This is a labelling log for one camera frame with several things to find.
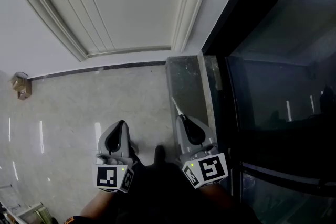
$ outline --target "black metal frame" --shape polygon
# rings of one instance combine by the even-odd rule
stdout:
[[[259,165],[264,168],[268,168],[271,170],[276,170],[284,173],[292,173],[300,176],[306,177],[315,177],[319,175],[319,178],[323,178],[325,182],[334,180],[333,173],[323,173],[325,169],[330,165],[328,162],[326,165],[321,167],[320,169],[316,169],[313,172],[309,173],[309,165],[302,166],[302,173],[298,171],[299,162],[290,162],[290,158],[287,158],[287,162],[281,164],[281,162],[274,162],[273,165],[269,165],[269,162],[260,161],[262,158],[267,158],[268,155],[262,149],[262,146],[258,147],[258,152],[248,150],[252,145],[257,145],[260,138],[265,136],[265,132],[253,131],[253,132],[242,132],[239,128],[241,124],[240,113],[238,113],[239,106],[237,104],[237,98],[241,100],[242,94],[239,94],[239,85],[244,85],[244,71],[242,70],[242,76],[240,81],[232,81],[231,76],[231,68],[239,69],[241,65],[239,65],[239,59],[228,59],[228,56],[242,43],[244,39],[253,31],[253,29],[261,22],[261,20],[267,15],[267,13],[272,9],[272,7],[276,4],[277,0],[229,0],[228,4],[224,8],[222,14],[220,15],[213,31],[209,35],[202,52],[204,55],[215,55],[217,57],[220,74],[222,78],[223,85],[223,94],[221,98],[221,115],[223,117],[221,130],[225,130],[223,136],[225,139],[219,139],[218,141],[223,141],[226,143],[225,148],[229,149],[230,152],[230,161],[228,163],[228,168],[233,169],[232,177],[232,190],[233,194],[236,197],[241,196],[241,172],[247,172],[253,174],[254,176],[271,182],[276,185],[281,185],[290,189],[294,189],[297,191],[303,191],[305,193],[312,193],[316,195],[327,195],[325,190],[335,191],[333,187],[328,187],[324,189],[316,190],[316,187],[310,186],[310,184],[291,182],[286,179],[279,179],[275,176],[270,176],[265,173],[250,171],[248,169],[242,169],[241,162],[247,162],[253,165]],[[246,103],[249,102],[249,97],[244,96],[244,101]],[[318,130],[321,122],[316,119],[314,122],[314,128],[316,131]],[[287,129],[280,130],[276,133],[276,135],[288,136],[288,132],[292,131],[292,134],[298,130],[302,130],[302,126],[298,124],[297,126],[288,126]],[[294,139],[294,145],[292,147],[291,156],[292,158],[297,157],[295,154],[296,150],[299,151],[299,142],[301,137],[296,136]],[[306,151],[298,152],[300,153],[308,153],[308,150],[311,150],[316,145],[310,144]],[[319,161],[322,159],[328,158],[328,156],[313,156],[309,159],[309,161],[313,160],[312,165],[319,164]]]

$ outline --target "gray tile floor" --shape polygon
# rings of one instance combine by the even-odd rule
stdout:
[[[143,164],[153,162],[158,144],[175,159],[164,66],[33,81],[25,101],[9,79],[0,73],[0,185],[12,183],[26,204],[42,202],[59,222],[97,192],[92,166],[100,129],[125,120]]]

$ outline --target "black shoe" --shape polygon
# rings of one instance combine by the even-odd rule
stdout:
[[[159,146],[156,147],[154,156],[155,156],[154,157],[154,165],[155,166],[165,162],[166,151],[164,150],[164,147],[162,145],[159,145]]]

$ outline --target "white wall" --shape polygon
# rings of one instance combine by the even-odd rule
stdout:
[[[101,56],[78,62],[63,47],[26,0],[0,0],[0,70],[29,77],[121,63],[162,61],[169,56],[196,55],[228,0],[203,0],[186,50],[148,51]]]

